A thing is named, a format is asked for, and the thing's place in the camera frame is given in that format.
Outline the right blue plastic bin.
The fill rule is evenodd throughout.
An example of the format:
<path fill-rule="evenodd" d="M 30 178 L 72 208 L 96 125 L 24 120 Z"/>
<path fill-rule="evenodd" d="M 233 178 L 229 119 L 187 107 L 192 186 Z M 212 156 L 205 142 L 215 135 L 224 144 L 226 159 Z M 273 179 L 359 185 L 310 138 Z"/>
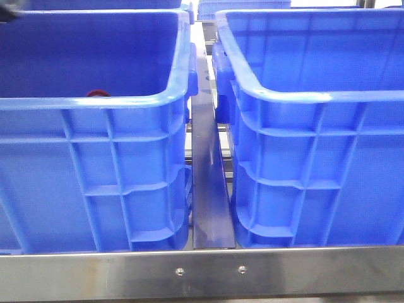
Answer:
<path fill-rule="evenodd" d="M 403 10 L 216 14 L 242 247 L 403 244 Z"/>

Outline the rail screw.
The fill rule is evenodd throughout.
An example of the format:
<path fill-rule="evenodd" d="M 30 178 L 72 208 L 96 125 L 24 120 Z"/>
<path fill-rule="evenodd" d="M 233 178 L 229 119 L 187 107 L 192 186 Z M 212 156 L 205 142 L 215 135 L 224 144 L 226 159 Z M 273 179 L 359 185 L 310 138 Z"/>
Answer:
<path fill-rule="evenodd" d="M 237 271 L 239 274 L 244 275 L 247 272 L 247 268 L 245 266 L 239 266 Z"/>
<path fill-rule="evenodd" d="M 182 276 L 183 274 L 185 274 L 185 270 L 183 268 L 177 268 L 175 270 L 175 273 L 177 276 Z"/>

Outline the left blue plastic bin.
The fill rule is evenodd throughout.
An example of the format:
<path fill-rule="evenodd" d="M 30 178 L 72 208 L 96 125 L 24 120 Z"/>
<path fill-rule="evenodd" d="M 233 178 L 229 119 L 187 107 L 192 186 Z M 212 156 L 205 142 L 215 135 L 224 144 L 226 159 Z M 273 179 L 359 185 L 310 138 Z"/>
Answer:
<path fill-rule="evenodd" d="M 195 55 L 183 11 L 26 11 L 1 26 L 1 254 L 186 245 Z"/>

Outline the left rail screw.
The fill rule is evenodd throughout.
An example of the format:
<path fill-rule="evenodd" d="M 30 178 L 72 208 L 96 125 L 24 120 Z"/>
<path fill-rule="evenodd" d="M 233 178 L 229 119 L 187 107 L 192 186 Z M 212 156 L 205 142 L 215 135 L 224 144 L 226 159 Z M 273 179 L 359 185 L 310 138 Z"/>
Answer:
<path fill-rule="evenodd" d="M 175 273 L 177 276 L 182 276 L 183 274 L 185 274 L 185 270 L 183 268 L 177 268 L 175 270 Z"/>

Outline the rear left blue bin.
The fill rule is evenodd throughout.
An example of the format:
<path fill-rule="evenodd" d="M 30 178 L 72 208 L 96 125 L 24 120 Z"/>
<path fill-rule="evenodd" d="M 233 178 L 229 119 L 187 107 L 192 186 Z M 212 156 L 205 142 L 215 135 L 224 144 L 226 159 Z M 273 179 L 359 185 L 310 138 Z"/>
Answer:
<path fill-rule="evenodd" d="M 1 23 L 15 20 L 22 11 L 89 9 L 177 9 L 194 23 L 191 1 L 1 1 Z"/>

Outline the red mushroom push button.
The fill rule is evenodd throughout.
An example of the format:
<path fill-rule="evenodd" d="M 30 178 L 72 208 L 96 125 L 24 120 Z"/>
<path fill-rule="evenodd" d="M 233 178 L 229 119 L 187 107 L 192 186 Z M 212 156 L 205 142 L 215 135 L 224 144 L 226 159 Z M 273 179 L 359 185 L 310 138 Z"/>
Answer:
<path fill-rule="evenodd" d="M 110 94 L 104 90 L 92 90 L 86 94 L 86 97 L 109 97 Z"/>

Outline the blue plastic bin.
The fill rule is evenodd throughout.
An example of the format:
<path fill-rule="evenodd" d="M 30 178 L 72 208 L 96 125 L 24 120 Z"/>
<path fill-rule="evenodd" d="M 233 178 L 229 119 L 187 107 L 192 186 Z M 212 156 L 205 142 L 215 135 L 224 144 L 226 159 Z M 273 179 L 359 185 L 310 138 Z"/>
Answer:
<path fill-rule="evenodd" d="M 195 55 L 183 11 L 26 11 L 1 26 L 1 254 L 186 245 Z"/>
<path fill-rule="evenodd" d="M 403 244 L 403 10 L 216 14 L 242 247 Z"/>

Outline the right rail screw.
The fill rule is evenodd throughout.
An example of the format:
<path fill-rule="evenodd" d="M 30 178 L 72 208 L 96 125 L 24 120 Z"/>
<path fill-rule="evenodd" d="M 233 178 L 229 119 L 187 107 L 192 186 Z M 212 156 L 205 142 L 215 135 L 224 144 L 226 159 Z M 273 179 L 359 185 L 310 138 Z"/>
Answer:
<path fill-rule="evenodd" d="M 245 266 L 239 266 L 237 271 L 239 274 L 244 275 L 247 272 L 247 268 Z"/>

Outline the dark metal divider bar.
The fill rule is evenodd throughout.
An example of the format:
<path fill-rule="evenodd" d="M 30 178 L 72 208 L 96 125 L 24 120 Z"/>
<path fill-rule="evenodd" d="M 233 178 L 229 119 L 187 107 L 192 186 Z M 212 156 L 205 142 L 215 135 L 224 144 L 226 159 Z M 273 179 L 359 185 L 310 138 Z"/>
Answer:
<path fill-rule="evenodd" d="M 191 26 L 196 45 L 199 92 L 192 98 L 193 247 L 236 247 L 222 149 L 208 69 L 203 24 Z"/>

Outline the steel front rail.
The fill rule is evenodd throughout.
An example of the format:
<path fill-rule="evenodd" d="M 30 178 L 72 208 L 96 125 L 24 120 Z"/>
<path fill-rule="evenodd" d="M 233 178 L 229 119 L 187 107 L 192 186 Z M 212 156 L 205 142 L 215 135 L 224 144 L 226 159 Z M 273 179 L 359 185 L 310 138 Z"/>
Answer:
<path fill-rule="evenodd" d="M 238 273 L 245 266 L 244 275 Z M 177 276 L 175 270 L 185 274 Z M 1 300 L 74 301 L 403 291 L 403 248 L 218 249 L 1 257 Z"/>

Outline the rear right blue bin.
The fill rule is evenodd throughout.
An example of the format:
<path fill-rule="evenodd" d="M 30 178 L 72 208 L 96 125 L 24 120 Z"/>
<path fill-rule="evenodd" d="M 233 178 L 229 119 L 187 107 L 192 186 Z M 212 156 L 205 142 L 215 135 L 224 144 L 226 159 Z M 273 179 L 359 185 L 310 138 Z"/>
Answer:
<path fill-rule="evenodd" d="M 208 0 L 199 1 L 198 20 L 214 20 L 215 13 L 232 9 L 289 9 L 291 1 L 271 0 Z"/>

